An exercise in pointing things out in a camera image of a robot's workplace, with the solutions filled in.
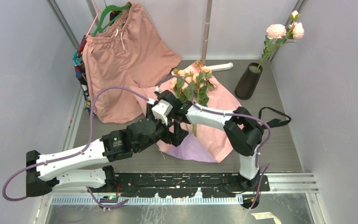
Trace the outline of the pink wrapping paper sheet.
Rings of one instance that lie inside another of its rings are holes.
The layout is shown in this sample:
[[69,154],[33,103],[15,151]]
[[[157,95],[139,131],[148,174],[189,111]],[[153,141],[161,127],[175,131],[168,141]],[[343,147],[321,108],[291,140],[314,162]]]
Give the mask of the pink wrapping paper sheet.
[[[240,102],[232,95],[218,80],[212,76],[210,79],[215,84],[215,89],[209,91],[209,102],[207,106],[210,110],[224,110],[232,112],[240,107]],[[218,117],[208,112],[194,113],[192,119],[197,122],[196,129],[186,123],[181,123],[181,128],[192,133],[209,153],[218,162],[223,161],[233,150],[231,143],[223,130],[228,116]]]

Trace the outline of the black ribbon gold lettering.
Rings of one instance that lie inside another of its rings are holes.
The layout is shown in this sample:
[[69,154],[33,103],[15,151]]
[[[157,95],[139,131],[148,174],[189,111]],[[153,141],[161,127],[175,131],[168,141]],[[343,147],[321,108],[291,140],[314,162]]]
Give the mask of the black ribbon gold lettering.
[[268,126],[269,126],[270,128],[276,128],[276,127],[286,126],[286,125],[288,125],[288,124],[292,121],[292,118],[291,118],[289,115],[287,115],[287,114],[285,114],[285,113],[283,113],[283,112],[281,112],[281,111],[278,111],[278,110],[276,110],[276,109],[274,109],[274,108],[271,108],[271,107],[262,107],[262,108],[259,110],[259,113],[258,113],[258,118],[259,118],[259,119],[262,118],[262,111],[265,110],[265,109],[268,109],[268,110],[270,110],[270,111],[272,111],[272,112],[274,112],[274,113],[276,113],[276,114],[278,114],[278,115],[280,115],[280,116],[285,117],[285,120],[281,120],[281,119],[279,119],[279,118],[274,118],[274,119],[268,121],[267,124],[268,124]]

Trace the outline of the purple paper flower bouquet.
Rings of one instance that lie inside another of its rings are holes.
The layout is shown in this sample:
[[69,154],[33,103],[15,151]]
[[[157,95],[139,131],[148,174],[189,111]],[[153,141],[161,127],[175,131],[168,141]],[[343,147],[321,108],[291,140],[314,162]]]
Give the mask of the purple paper flower bouquet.
[[217,160],[192,133],[189,133],[178,147],[164,143],[162,140],[156,144],[161,152],[181,160],[217,163]]

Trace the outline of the orange pink rose stem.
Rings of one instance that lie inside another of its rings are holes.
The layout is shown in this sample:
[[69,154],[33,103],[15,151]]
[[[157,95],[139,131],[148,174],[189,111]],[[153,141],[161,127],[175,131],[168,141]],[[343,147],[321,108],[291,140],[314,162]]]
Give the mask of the orange pink rose stem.
[[212,78],[212,70],[203,65],[200,61],[195,62],[195,68],[198,70],[197,74],[193,75],[195,84],[195,102],[207,106],[209,102],[209,91],[215,89],[215,84],[210,80]]

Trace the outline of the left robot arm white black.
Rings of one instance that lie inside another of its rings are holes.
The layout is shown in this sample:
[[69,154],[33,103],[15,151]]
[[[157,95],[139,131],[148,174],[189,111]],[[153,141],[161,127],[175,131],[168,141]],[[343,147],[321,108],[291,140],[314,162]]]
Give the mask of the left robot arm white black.
[[189,134],[181,128],[188,123],[189,102],[171,106],[161,100],[147,104],[146,118],[112,131],[85,146],[56,154],[27,152],[26,196],[43,196],[58,188],[89,187],[93,192],[117,189],[119,181],[109,162],[131,158],[163,141],[179,146]]

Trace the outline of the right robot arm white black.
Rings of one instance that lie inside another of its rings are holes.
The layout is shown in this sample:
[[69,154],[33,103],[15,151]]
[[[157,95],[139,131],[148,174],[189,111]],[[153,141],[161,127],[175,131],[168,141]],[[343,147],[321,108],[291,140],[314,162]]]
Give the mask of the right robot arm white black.
[[244,107],[225,111],[201,106],[193,101],[181,102],[168,90],[157,89],[158,103],[152,108],[156,118],[191,125],[204,125],[223,131],[233,150],[240,156],[239,174],[253,181],[260,172],[258,149],[263,145],[264,128],[269,126],[251,116]]

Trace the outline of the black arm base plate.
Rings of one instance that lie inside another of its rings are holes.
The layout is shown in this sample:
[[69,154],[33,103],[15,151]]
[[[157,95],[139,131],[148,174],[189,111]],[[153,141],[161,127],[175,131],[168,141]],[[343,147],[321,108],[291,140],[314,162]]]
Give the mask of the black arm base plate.
[[245,192],[269,191],[266,176],[247,181],[239,173],[117,173],[112,183],[92,189],[93,193],[119,193],[122,197],[161,198],[234,197]]

